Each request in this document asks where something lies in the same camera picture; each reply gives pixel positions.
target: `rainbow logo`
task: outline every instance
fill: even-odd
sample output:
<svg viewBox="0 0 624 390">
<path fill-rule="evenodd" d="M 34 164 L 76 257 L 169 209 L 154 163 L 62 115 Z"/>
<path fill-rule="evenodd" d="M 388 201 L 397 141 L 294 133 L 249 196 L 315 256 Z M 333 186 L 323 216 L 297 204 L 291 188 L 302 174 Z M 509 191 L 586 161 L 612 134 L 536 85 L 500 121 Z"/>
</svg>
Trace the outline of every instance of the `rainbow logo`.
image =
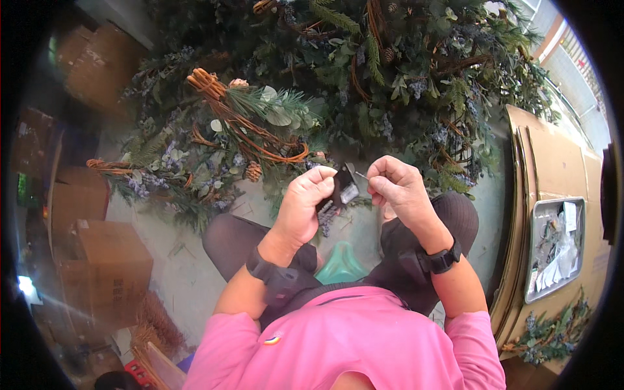
<svg viewBox="0 0 624 390">
<path fill-rule="evenodd" d="M 265 345 L 275 345 L 279 343 L 280 340 L 281 340 L 281 337 L 274 336 L 274 337 L 271 337 L 270 339 L 265 340 Z"/>
</svg>

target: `hand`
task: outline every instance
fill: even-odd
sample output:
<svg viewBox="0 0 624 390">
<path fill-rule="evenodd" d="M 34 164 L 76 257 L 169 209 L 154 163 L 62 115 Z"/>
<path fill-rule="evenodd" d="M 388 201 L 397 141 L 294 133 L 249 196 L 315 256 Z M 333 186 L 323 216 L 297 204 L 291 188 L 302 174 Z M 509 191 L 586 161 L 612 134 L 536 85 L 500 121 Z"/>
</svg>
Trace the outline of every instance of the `hand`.
<svg viewBox="0 0 624 390">
<path fill-rule="evenodd" d="M 384 156 L 368 168 L 366 178 L 373 205 L 388 202 L 429 254 L 451 248 L 453 237 L 433 209 L 418 168 Z"/>
<path fill-rule="evenodd" d="M 314 237 L 316 205 L 334 192 L 334 175 L 335 169 L 320 166 L 290 183 L 273 228 L 258 245 L 263 259 L 288 266 L 297 250 Z"/>
</svg>

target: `left hand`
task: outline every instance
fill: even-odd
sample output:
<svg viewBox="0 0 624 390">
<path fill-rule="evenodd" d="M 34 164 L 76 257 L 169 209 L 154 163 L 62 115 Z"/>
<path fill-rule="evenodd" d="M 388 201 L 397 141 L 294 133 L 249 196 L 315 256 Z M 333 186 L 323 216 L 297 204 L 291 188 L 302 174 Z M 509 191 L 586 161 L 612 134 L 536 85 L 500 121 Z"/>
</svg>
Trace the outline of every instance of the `left hand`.
<svg viewBox="0 0 624 390">
<path fill-rule="evenodd" d="M 319 166 L 290 183 L 271 229 L 283 245 L 297 251 L 314 237 L 318 230 L 316 205 L 334 192 L 336 172 L 333 168 Z"/>
</svg>

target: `leg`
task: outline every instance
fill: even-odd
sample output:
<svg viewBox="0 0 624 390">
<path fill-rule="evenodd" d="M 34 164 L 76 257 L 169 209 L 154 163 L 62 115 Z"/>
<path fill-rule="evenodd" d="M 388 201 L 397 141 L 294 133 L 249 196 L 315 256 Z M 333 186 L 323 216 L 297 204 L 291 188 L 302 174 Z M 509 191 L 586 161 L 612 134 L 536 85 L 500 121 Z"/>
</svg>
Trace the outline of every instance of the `leg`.
<svg viewBox="0 0 624 390">
<path fill-rule="evenodd" d="M 464 256 L 468 256 L 479 229 L 479 216 L 472 202 L 464 195 L 447 192 L 434 198 L 431 203 L 437 216 L 460 243 Z M 412 310 L 429 316 L 440 300 L 431 284 L 431 277 L 424 274 L 419 281 L 414 281 L 398 260 L 404 251 L 422 250 L 418 239 L 395 218 L 382 226 L 381 246 L 384 260 L 364 281 L 393 291 Z"/>
<path fill-rule="evenodd" d="M 231 214 L 217 215 L 203 234 L 203 249 L 223 279 L 229 281 L 268 231 L 268 227 L 244 218 Z M 316 248 L 309 244 L 303 245 L 295 254 L 290 268 L 313 275 L 316 269 Z"/>
</svg>

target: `knee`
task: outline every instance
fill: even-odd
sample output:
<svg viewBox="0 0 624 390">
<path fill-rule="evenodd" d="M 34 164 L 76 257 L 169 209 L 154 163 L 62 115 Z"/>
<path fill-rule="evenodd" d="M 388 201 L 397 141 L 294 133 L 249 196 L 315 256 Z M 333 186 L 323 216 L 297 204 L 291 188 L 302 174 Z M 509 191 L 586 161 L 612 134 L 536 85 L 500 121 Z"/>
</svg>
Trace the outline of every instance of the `knee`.
<svg viewBox="0 0 624 390">
<path fill-rule="evenodd" d="M 233 215 L 227 213 L 212 218 L 202 235 L 203 250 L 208 257 L 212 258 L 210 252 L 218 248 L 220 243 L 232 239 L 235 220 Z"/>
<path fill-rule="evenodd" d="M 461 227 L 465 232 L 476 235 L 479 229 L 479 215 L 467 196 L 448 191 L 434 198 L 431 203 L 440 219 L 449 228 Z"/>
</svg>

